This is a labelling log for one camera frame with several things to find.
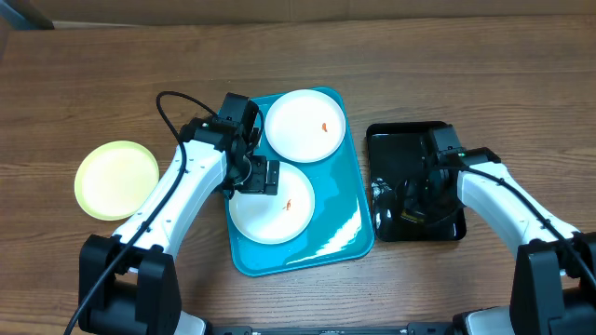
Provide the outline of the white plate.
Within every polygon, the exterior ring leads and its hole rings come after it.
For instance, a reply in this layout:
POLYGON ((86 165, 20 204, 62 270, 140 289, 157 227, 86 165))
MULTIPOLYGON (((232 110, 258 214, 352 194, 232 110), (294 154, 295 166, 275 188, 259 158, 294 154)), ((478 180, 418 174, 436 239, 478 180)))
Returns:
POLYGON ((265 116, 264 133, 273 150, 297 163, 331 156, 344 140, 343 109, 329 95, 314 89, 282 95, 265 116))
POLYGON ((298 168, 280 163, 277 195, 237 193, 228 202, 236 228, 250 240, 266 245, 288 242, 310 223, 315 193, 310 180, 298 168), (283 209, 291 199, 290 210, 283 209))

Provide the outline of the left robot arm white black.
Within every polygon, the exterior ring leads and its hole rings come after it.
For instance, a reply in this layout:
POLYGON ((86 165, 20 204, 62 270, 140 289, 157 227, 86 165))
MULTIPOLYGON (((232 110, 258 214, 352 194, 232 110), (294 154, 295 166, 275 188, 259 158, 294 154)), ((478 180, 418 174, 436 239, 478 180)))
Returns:
POLYGON ((79 303, 65 331, 92 334, 207 334, 183 311, 175 261, 215 191, 274 195, 279 163, 254 154, 264 125, 195 119, 156 188, 112 236, 91 235, 79 256, 79 303))

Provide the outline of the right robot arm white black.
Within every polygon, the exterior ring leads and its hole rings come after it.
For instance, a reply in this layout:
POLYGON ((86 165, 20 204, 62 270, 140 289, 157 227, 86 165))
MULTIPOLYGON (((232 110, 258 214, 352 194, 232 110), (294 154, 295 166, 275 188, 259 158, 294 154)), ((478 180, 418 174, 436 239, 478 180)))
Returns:
POLYGON ((472 209, 515 258, 509 304, 456 315, 446 333, 594 333, 595 235, 540 205, 490 149, 436 152, 395 193, 410 221, 472 209))

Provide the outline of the green yellow sponge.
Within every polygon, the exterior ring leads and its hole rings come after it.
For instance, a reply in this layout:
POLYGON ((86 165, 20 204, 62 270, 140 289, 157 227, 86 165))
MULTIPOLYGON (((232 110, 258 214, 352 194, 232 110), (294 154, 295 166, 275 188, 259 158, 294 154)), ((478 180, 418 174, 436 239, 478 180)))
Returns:
POLYGON ((407 221, 412 221, 412 222, 418 222, 418 223, 424 223, 426 220, 426 214, 424 212, 420 212, 417 210, 410 210, 405 208, 400 216, 407 221))

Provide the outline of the yellow-green plate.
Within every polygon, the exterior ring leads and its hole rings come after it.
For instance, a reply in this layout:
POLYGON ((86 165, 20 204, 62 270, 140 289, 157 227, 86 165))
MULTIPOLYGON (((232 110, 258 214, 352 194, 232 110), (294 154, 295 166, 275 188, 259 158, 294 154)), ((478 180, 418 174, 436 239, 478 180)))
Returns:
POLYGON ((117 221, 133 215, 158 180, 158 164, 148 149, 133 141, 111 141, 82 161, 74 177, 74 195, 89 216, 117 221))

